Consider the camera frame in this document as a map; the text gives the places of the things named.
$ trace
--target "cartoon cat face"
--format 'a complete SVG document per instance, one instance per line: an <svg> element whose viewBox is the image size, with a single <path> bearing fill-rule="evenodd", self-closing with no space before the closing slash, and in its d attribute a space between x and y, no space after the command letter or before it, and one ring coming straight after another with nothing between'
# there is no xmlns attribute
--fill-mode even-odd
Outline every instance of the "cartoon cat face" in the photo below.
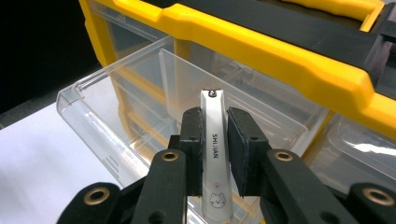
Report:
<svg viewBox="0 0 396 224"><path fill-rule="evenodd" d="M224 194L214 194L212 193L212 195L210 196L210 204L212 204L212 206L216 207L216 208L221 208L225 205L225 197Z"/></svg>

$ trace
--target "white nail clipper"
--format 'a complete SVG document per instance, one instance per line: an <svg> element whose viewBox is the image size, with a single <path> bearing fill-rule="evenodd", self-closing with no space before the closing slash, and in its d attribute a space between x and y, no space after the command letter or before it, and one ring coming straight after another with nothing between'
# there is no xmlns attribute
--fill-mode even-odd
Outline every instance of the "white nail clipper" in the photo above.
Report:
<svg viewBox="0 0 396 224"><path fill-rule="evenodd" d="M205 125L203 214L210 220L224 221L233 214L233 195L223 91L201 91L201 109Z"/></svg>

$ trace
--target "yellow handle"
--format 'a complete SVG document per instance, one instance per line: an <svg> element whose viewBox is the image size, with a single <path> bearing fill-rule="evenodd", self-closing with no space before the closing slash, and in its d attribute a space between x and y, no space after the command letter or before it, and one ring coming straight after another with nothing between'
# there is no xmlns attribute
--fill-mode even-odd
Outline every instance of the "yellow handle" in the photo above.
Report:
<svg viewBox="0 0 396 224"><path fill-rule="evenodd" d="M304 7L330 12L362 21L361 30L368 32L378 17L384 3L380 0L283 0Z"/></svg>

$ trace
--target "yellow and black toolbox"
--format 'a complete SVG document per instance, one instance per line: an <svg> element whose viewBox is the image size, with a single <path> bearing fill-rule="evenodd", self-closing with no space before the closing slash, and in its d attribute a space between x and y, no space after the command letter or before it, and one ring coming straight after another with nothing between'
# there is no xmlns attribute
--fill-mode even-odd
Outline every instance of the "yellow and black toolbox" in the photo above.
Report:
<svg viewBox="0 0 396 224"><path fill-rule="evenodd" d="M379 0L79 0L104 69L64 89L61 116L123 186L221 88L274 148L326 185L396 191L396 8ZM237 222L262 220L234 190ZM189 199L188 219L203 222Z"/></svg>

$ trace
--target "white table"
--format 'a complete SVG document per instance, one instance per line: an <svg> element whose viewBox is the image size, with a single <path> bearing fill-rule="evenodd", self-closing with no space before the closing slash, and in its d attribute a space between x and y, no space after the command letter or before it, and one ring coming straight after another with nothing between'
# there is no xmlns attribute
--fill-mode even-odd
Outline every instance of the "white table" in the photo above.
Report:
<svg viewBox="0 0 396 224"><path fill-rule="evenodd" d="M55 104L0 131L0 224L55 223L96 182L117 184Z"/></svg>

